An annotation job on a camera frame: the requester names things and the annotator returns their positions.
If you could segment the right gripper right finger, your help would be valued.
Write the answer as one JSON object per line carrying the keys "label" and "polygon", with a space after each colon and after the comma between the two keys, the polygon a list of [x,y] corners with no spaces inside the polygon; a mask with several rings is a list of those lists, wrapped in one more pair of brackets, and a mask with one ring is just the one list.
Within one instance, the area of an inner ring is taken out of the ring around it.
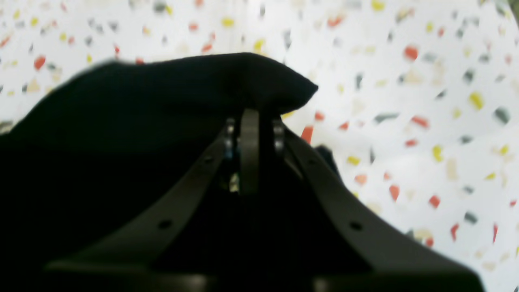
{"label": "right gripper right finger", "polygon": [[424,247],[365,207],[321,155],[280,118],[271,127],[276,153],[289,155],[333,230],[369,266],[365,273],[316,276],[317,292],[483,291],[471,269]]}

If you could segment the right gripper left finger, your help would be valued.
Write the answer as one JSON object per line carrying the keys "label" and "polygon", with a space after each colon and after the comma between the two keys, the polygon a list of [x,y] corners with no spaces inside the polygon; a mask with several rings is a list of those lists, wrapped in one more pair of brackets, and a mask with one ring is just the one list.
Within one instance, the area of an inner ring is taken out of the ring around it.
{"label": "right gripper left finger", "polygon": [[235,120],[156,203],[83,251],[45,266],[50,292],[204,292],[200,275],[155,272],[152,264],[177,239],[211,189],[222,163],[233,157]]}

